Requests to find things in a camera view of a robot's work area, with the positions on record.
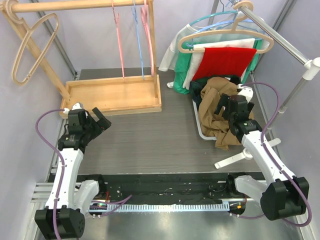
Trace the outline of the tan skirt with white lining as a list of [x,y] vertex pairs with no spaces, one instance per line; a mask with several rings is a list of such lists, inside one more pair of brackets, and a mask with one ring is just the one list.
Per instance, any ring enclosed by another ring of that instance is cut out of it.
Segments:
[[215,114],[222,94],[237,95],[237,85],[224,77],[210,78],[200,92],[202,98],[198,108],[198,119],[201,131],[206,137],[216,137],[215,146],[229,150],[229,146],[239,146],[241,143],[231,133],[229,122],[222,117],[223,110]]

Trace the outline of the light blue wire hanger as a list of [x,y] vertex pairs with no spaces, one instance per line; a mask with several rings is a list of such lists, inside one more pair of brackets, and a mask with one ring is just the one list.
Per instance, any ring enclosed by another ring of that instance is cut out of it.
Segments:
[[135,0],[133,0],[132,2],[133,2],[133,6],[131,7],[131,12],[132,12],[133,20],[134,20],[135,31],[136,31],[137,46],[138,46],[138,52],[139,52],[139,58],[140,58],[141,75],[142,75],[142,79],[144,80],[145,79],[144,62],[143,62],[143,56],[142,56],[142,51],[141,51],[141,42],[140,42],[139,24],[138,24],[138,14],[137,14]]

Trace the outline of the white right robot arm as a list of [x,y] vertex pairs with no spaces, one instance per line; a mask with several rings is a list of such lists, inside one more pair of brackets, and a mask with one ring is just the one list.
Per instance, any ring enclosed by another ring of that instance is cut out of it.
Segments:
[[262,183],[250,175],[239,174],[229,179],[226,193],[233,198],[240,194],[252,198],[270,221],[303,215],[310,209],[309,183],[290,171],[266,141],[259,123],[250,118],[253,106],[243,95],[222,94],[215,109],[228,121],[231,133],[252,155],[265,179]]

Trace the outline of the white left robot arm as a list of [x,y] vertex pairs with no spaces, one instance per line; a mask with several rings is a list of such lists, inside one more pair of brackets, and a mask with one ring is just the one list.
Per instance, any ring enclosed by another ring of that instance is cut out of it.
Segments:
[[80,103],[62,112],[67,114],[64,132],[57,146],[48,144],[58,156],[53,186],[44,208],[37,210],[34,216],[47,240],[81,238],[92,200],[102,199],[107,192],[100,176],[89,177],[79,188],[76,182],[87,145],[107,130],[111,122],[96,107],[92,109],[97,117],[94,119]]

